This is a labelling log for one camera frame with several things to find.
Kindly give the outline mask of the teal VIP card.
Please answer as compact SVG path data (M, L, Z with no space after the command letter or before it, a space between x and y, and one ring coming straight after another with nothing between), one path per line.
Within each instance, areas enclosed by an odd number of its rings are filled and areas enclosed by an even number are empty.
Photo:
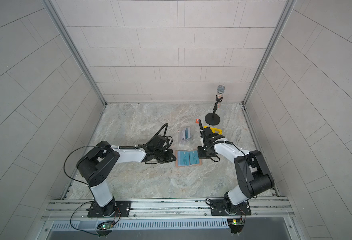
M198 151L190 151L189 152L189 157L190 157L190 165L199 165L200 164L200 159L198 155Z

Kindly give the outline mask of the brown leather card holder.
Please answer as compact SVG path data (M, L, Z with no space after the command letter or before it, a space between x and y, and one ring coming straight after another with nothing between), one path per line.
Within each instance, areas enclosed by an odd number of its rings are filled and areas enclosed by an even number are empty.
M201 166L202 160L199 158L198 151L176 151L175 166L178 168Z

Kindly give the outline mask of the clear acrylic card box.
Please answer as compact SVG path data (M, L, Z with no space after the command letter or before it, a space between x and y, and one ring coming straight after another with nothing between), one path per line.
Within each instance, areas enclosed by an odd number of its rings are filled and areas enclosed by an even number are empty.
M190 126L182 127L179 130L179 142L184 144L192 139L192 131Z

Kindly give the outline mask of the silver VIP card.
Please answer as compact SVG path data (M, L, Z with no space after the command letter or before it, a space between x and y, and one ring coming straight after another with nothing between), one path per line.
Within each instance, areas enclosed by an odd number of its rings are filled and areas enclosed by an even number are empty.
M186 167L190 165L190 157L188 151L178 151L177 153L178 167Z

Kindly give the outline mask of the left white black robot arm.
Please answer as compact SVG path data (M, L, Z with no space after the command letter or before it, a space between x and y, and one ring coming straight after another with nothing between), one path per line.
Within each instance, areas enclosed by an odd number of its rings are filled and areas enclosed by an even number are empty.
M117 211L115 198L106 182L116 164L135 162L155 165L174 162L177 159L170 148L172 143L172 137L156 135L144 145L117 147L101 141L94 146L76 165L93 195L93 209L104 217Z

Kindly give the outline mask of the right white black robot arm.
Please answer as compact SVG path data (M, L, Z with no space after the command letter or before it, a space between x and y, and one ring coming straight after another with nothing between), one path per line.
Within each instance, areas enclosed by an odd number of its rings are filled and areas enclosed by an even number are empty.
M247 151L237 147L224 136L200 126L202 146L198 147L200 159L220 160L225 157L234 164L237 185L224 194L221 207L229 215L244 213L246 202L275 185L272 174L260 151Z

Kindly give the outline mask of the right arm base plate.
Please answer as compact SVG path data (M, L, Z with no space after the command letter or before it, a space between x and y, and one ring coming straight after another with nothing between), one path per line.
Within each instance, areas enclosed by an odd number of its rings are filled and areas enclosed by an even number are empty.
M206 199L212 216L250 216L252 214L248 202L233 205L229 199Z

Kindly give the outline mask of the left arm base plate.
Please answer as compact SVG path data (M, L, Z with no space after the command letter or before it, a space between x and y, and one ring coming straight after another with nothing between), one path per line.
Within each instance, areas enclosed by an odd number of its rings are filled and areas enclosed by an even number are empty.
M128 217L131 201L116 201L113 200L111 203L104 207L101 207L96 201L91 203L91 206L87 208L87 216L89 218L109 218L109 217Z

